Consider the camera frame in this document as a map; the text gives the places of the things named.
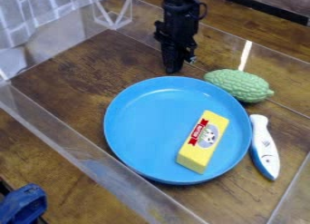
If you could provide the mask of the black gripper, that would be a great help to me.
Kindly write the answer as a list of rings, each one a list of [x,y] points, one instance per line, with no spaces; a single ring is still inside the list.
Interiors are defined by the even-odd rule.
[[[161,45],[161,61],[167,73],[181,70],[184,60],[196,62],[199,20],[207,15],[207,5],[200,0],[163,0],[163,21],[155,24],[155,39]],[[177,47],[183,47],[185,56]]]

